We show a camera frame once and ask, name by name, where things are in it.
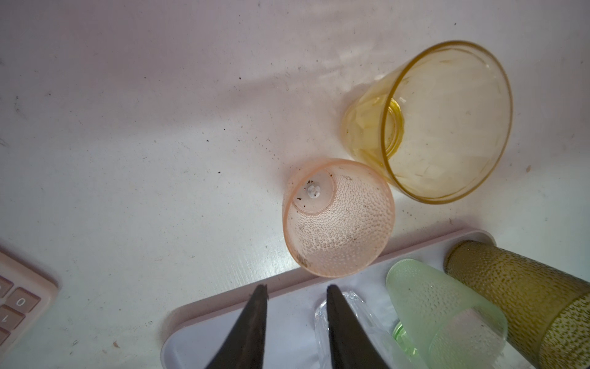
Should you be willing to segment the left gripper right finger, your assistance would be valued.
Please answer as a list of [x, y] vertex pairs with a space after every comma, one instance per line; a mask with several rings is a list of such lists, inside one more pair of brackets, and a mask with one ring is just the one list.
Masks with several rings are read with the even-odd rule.
[[388, 368], [335, 284], [327, 288], [327, 321], [332, 368]]

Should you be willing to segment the yellow transparent cup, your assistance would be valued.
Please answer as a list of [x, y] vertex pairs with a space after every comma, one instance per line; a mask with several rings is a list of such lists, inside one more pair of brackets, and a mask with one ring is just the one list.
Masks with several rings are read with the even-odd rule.
[[499, 60], [476, 43], [448, 41], [375, 81], [344, 113], [342, 141], [410, 198], [448, 204], [492, 174], [512, 125]]

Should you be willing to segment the peach transparent cup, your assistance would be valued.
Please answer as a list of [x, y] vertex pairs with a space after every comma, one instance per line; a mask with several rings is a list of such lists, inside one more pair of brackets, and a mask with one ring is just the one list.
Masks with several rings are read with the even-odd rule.
[[324, 278], [356, 274], [387, 246], [395, 222], [389, 184], [358, 161], [315, 158], [287, 182], [284, 239], [296, 263]]

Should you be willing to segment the bright green cup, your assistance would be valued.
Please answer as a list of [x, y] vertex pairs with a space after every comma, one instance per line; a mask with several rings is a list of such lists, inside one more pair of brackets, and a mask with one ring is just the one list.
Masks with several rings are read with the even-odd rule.
[[406, 331], [403, 323], [398, 321], [392, 332], [393, 340], [399, 345], [404, 354], [410, 361], [416, 361], [419, 357], [418, 350], [413, 344], [410, 335]]

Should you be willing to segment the clear cup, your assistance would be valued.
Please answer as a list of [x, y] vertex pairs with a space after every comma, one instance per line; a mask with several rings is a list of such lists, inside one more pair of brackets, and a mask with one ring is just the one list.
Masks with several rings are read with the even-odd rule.
[[[390, 368], [427, 368], [418, 353], [407, 354], [374, 316], [367, 303], [354, 291], [343, 293], [373, 347]], [[332, 368], [330, 357], [327, 301], [314, 314], [314, 331], [318, 346], [319, 368]]]

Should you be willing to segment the dark olive textured cup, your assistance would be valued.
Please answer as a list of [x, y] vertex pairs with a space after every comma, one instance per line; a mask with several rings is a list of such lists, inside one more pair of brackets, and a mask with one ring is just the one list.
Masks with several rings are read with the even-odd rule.
[[589, 283], [477, 241], [447, 254], [444, 271], [500, 308], [508, 342], [536, 368], [589, 366]]

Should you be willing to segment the pale green cup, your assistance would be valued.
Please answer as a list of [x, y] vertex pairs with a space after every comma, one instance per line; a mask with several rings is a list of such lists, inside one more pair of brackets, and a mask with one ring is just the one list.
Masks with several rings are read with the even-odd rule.
[[455, 278], [414, 259], [389, 271], [390, 300], [428, 368], [491, 368], [505, 347], [502, 311]]

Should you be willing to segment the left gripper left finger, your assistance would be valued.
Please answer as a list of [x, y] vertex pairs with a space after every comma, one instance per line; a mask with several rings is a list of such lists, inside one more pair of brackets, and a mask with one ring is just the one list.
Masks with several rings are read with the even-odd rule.
[[207, 368], [262, 368], [268, 292], [259, 284]]

